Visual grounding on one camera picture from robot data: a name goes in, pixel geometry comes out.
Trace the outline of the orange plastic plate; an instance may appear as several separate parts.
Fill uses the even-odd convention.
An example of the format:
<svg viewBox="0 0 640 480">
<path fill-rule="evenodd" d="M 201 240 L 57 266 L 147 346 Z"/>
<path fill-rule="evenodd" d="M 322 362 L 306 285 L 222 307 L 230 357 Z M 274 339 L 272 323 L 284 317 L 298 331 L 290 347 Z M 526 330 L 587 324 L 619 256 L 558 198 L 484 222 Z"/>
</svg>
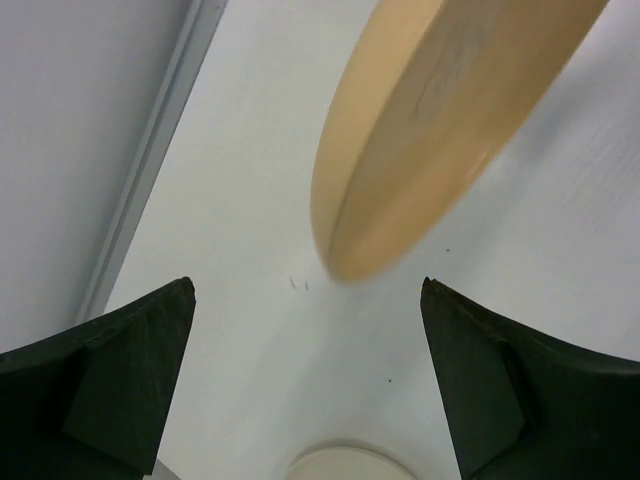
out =
<svg viewBox="0 0 640 480">
<path fill-rule="evenodd" d="M 335 280 L 409 251 L 529 117 L 602 1 L 381 1 L 342 74 L 310 209 Z"/>
</svg>

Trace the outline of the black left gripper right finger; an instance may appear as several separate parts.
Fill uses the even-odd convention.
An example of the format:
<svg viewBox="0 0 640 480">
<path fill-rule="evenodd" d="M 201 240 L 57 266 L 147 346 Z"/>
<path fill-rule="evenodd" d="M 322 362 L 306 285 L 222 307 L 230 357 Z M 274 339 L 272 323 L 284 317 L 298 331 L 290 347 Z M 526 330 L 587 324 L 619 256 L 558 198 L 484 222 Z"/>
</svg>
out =
<svg viewBox="0 0 640 480">
<path fill-rule="evenodd" d="M 421 314 L 464 479 L 636 479 L 639 364 L 426 279 Z"/>
</svg>

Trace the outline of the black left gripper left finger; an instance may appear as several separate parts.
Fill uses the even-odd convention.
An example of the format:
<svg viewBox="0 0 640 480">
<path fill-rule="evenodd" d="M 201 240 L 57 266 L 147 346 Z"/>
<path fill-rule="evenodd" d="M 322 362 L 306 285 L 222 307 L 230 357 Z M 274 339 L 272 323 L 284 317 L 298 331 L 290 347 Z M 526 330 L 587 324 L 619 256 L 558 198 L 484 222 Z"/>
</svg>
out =
<svg viewBox="0 0 640 480">
<path fill-rule="evenodd" d="M 152 473 L 195 313 L 176 279 L 1 356 L 4 479 L 141 479 Z"/>
</svg>

